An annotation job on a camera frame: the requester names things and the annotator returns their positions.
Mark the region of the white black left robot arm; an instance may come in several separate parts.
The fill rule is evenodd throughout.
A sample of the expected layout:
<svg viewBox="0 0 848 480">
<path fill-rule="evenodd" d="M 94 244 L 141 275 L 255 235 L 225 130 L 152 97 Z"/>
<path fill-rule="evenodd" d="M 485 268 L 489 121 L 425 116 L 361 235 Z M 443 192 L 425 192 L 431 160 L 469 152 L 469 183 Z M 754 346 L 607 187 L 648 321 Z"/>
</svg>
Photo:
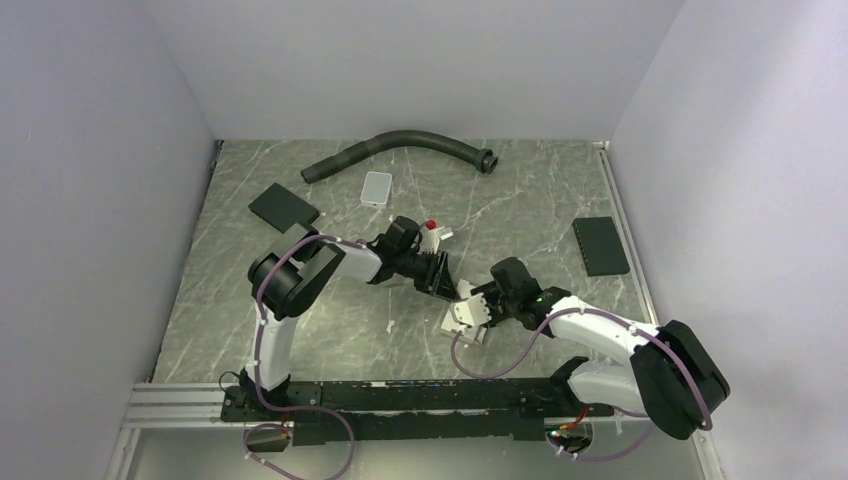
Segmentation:
<svg viewBox="0 0 848 480">
<path fill-rule="evenodd" d="M 451 228 L 433 220 L 398 216 L 372 240 L 322 234 L 309 223 L 289 227 L 250 266 L 247 278 L 256 307 L 252 354 L 239 377 L 248 407 L 264 420 L 288 405 L 290 356 L 298 319 L 327 284 L 347 278 L 368 285 L 408 279 L 421 293 L 445 301 L 458 297 L 441 245 Z"/>
</svg>

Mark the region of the white cardboard box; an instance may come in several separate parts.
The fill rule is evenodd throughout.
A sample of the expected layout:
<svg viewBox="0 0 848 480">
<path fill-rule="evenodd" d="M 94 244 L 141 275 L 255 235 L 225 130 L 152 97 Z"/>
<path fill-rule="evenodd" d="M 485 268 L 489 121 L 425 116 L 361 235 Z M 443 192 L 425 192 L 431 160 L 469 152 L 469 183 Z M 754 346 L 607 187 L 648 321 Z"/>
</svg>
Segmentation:
<svg viewBox="0 0 848 480">
<path fill-rule="evenodd" d="M 459 334 L 459 340 L 466 344 L 482 344 L 486 335 L 485 324 L 491 320 L 484 294 L 473 294 L 474 288 L 467 280 L 458 281 L 459 299 L 449 305 L 440 323 L 441 333 L 448 336 Z"/>
</svg>

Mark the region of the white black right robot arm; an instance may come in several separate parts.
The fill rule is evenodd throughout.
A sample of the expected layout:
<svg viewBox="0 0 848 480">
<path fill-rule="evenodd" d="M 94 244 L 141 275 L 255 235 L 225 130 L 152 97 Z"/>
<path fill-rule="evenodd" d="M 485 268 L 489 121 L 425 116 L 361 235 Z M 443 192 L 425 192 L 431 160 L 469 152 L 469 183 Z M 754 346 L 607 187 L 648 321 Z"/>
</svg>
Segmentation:
<svg viewBox="0 0 848 480">
<path fill-rule="evenodd" d="M 498 262 L 492 279 L 466 297 L 474 326 L 516 320 L 535 337 L 576 342 L 610 359 L 575 360 L 555 374 L 551 401 L 574 415 L 604 404 L 644 415 L 663 433 L 688 439 L 712 428 L 712 415 L 731 388 L 695 332 L 672 320 L 654 325 L 627 319 L 557 287 L 543 288 L 515 257 Z"/>
</svg>

